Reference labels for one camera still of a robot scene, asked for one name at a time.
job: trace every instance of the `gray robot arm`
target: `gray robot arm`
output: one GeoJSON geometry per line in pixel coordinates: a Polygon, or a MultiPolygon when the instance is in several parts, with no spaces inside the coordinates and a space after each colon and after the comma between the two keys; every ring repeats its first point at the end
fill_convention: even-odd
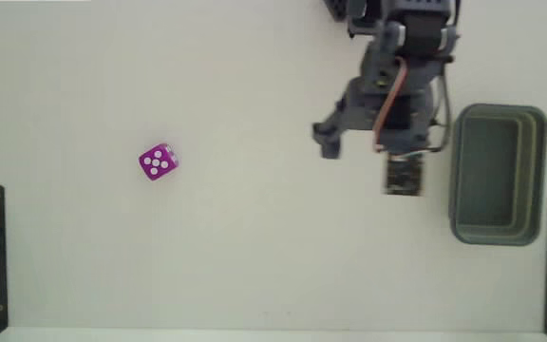
{"type": "Polygon", "coordinates": [[[451,12],[450,0],[348,0],[349,35],[374,39],[368,44],[360,75],[349,82],[332,114],[313,125],[322,157],[338,159],[344,131],[375,130],[378,120],[382,127],[377,144],[391,156],[443,148],[431,147],[429,141],[430,127],[436,122],[431,83],[442,78],[444,65],[453,61],[458,35],[457,17],[447,24],[451,12]],[[402,87],[382,123],[379,116],[402,66],[406,66],[402,87]]]}

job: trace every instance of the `white backdrop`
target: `white backdrop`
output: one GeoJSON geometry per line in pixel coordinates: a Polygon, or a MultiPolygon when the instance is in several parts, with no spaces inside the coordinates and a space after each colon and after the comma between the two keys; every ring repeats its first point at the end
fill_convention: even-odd
{"type": "MultiPolygon", "coordinates": [[[[547,1],[465,2],[461,33],[456,113],[547,113],[547,1]]],[[[458,242],[450,150],[418,199],[381,194],[368,133],[319,158],[365,45],[320,0],[0,3],[11,324],[541,331],[545,234],[458,242]]]]}

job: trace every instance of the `cable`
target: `cable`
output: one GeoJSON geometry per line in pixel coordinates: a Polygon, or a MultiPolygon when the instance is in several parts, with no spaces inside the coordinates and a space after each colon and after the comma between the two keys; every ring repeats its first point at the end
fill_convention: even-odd
{"type": "Polygon", "coordinates": [[[406,65],[406,60],[402,57],[396,57],[396,61],[400,63],[400,68],[398,69],[398,75],[396,75],[396,80],[391,87],[391,90],[387,94],[384,105],[379,110],[379,115],[377,115],[377,120],[372,127],[373,132],[375,133],[373,148],[375,152],[380,153],[384,150],[384,147],[379,144],[381,139],[381,130],[386,123],[387,115],[391,110],[392,105],[396,101],[400,90],[405,85],[406,75],[408,75],[408,66],[406,65]]]}
{"type": "Polygon", "coordinates": [[[456,27],[460,22],[460,10],[462,8],[462,0],[455,0],[455,20],[453,25],[456,27]]]}
{"type": "Polygon", "coordinates": [[[436,106],[434,107],[434,119],[433,121],[436,122],[436,119],[438,119],[438,113],[441,111],[441,106],[443,105],[443,79],[441,77],[438,77],[438,86],[436,87],[436,106]]]}
{"type": "Polygon", "coordinates": [[[445,111],[445,123],[444,123],[444,135],[441,145],[438,147],[428,148],[429,152],[438,153],[444,150],[448,145],[448,141],[451,139],[451,122],[453,121],[453,114],[451,111],[451,100],[448,96],[448,83],[446,82],[446,67],[443,66],[443,71],[441,74],[441,86],[443,87],[444,94],[444,106],[446,107],[445,111]]]}

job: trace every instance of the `circuit board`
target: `circuit board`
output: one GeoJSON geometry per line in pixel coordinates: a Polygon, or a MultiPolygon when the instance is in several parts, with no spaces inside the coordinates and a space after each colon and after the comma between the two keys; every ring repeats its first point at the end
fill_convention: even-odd
{"type": "Polygon", "coordinates": [[[417,155],[399,160],[388,155],[386,193],[388,195],[420,196],[424,168],[423,158],[423,155],[417,155]]]}

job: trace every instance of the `gray plastic bin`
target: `gray plastic bin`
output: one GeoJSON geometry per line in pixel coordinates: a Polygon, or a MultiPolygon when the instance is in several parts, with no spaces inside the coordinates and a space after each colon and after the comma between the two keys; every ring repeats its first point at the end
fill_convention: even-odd
{"type": "Polygon", "coordinates": [[[524,246],[539,233],[547,121],[537,108],[475,104],[455,124],[449,216],[465,243],[524,246]]]}

